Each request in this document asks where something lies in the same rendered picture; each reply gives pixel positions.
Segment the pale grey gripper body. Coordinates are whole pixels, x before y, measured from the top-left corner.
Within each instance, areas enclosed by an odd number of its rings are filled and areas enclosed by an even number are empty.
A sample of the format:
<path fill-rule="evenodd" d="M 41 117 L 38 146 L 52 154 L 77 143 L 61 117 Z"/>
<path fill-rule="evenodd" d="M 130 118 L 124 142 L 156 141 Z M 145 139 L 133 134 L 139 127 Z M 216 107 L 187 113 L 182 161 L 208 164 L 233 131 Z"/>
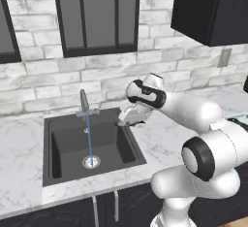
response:
<path fill-rule="evenodd" d="M 121 124 L 132 124 L 141 121 L 146 121 L 152 114 L 152 110 L 141 106 L 128 106 L 123 109 L 118 117 Z"/>

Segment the dark grey sink basin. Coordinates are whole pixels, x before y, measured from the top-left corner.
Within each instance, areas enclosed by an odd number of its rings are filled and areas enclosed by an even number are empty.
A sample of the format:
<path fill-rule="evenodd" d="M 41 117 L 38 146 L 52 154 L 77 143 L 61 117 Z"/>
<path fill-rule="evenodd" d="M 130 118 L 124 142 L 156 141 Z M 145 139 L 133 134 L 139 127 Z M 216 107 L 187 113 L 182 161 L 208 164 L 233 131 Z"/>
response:
<path fill-rule="evenodd" d="M 145 159 L 128 127 L 116 126 L 120 110 L 102 110 L 89 117 L 92 155 L 101 159 L 96 169 L 85 169 L 82 160 L 89 156 L 86 120 L 73 114 L 50 117 L 44 127 L 43 185 L 143 165 Z"/>

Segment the grey sink tap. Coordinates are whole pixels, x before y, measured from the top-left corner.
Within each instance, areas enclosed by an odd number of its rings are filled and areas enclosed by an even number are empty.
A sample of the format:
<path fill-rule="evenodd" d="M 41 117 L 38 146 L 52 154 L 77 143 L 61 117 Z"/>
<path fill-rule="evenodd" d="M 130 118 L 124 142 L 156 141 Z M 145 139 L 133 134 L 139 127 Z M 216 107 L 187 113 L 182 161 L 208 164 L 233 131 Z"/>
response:
<path fill-rule="evenodd" d="M 77 112 L 77 117 L 83 117 L 86 118 L 87 115 L 92 115 L 92 114 L 99 114 L 100 110 L 99 109 L 93 109 L 91 110 L 89 108 L 87 96 L 85 93 L 85 90 L 82 89 L 79 93 L 80 96 L 80 105 L 81 105 L 81 110 Z"/>

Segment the silver sink drain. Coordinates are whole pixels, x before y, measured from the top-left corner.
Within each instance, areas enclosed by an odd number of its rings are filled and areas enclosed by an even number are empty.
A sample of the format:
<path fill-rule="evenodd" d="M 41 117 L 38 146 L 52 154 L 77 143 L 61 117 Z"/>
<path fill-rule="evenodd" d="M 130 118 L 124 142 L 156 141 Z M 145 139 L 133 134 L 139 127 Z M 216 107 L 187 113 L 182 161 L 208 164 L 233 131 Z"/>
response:
<path fill-rule="evenodd" d="M 96 156 L 96 155 L 89 155 L 86 156 L 83 160 L 82 160 L 82 166 L 85 169 L 96 169 L 100 166 L 101 164 L 101 159 Z"/>

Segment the blue water stream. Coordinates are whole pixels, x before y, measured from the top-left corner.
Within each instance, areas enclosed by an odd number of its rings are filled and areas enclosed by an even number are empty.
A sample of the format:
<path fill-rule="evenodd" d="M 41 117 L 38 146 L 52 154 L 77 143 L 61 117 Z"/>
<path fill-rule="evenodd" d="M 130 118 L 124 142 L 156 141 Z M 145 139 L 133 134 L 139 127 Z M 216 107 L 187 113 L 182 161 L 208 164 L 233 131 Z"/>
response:
<path fill-rule="evenodd" d="M 90 168 L 93 169 L 93 155 L 92 155 L 92 145 L 91 145 L 91 133 L 90 133 L 90 123 L 89 123 L 89 110 L 86 112 L 86 123 L 87 123 L 87 129 L 88 129 L 88 143 L 89 143 L 89 157 L 90 157 Z"/>

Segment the black lower cupboard door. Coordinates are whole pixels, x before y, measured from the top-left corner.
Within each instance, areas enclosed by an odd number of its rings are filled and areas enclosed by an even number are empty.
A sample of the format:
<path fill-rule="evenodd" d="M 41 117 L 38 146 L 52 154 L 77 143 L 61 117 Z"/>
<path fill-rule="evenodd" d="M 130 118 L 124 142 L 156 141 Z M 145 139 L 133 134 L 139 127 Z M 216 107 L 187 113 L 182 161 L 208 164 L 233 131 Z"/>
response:
<path fill-rule="evenodd" d="M 91 199 L 74 201 L 0 220 L 0 227 L 95 227 Z"/>
<path fill-rule="evenodd" d="M 118 195 L 118 222 L 114 220 L 114 193 L 97 197 L 99 227 L 150 227 L 163 205 L 149 183 L 118 190 Z"/>

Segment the wide black framed window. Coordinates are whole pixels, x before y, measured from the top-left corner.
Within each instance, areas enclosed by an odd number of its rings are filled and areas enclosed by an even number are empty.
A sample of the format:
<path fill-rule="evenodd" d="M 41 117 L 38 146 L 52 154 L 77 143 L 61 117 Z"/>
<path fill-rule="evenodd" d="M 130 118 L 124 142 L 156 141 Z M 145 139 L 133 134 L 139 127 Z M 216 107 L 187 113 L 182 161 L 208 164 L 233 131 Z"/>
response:
<path fill-rule="evenodd" d="M 63 56 L 134 52 L 140 0 L 55 0 Z"/>

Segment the narrow black framed window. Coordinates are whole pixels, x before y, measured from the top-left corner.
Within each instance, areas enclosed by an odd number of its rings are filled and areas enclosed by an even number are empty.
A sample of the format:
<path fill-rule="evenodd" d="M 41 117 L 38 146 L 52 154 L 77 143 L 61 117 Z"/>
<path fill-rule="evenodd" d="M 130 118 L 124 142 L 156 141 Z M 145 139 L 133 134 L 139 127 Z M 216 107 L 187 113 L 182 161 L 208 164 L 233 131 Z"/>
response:
<path fill-rule="evenodd" d="M 7 0 L 0 0 L 0 64 L 21 61 Z"/>

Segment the grey wall socket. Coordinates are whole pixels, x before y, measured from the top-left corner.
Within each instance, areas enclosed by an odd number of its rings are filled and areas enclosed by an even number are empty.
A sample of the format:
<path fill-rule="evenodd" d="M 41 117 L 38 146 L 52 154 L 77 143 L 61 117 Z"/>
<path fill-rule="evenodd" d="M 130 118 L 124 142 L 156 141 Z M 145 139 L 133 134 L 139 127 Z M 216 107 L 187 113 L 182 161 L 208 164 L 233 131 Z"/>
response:
<path fill-rule="evenodd" d="M 229 64 L 231 54 L 232 54 L 232 49 L 222 49 L 217 67 L 218 68 L 227 67 Z"/>

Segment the black wall cupboard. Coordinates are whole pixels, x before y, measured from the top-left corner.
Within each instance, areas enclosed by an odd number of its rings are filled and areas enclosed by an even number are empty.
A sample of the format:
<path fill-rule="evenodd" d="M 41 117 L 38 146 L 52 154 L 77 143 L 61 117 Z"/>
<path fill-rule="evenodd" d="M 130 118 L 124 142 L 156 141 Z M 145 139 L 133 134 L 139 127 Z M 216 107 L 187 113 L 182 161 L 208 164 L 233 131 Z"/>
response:
<path fill-rule="evenodd" d="M 248 44 L 248 0 L 174 0 L 170 26 L 209 47 Z"/>

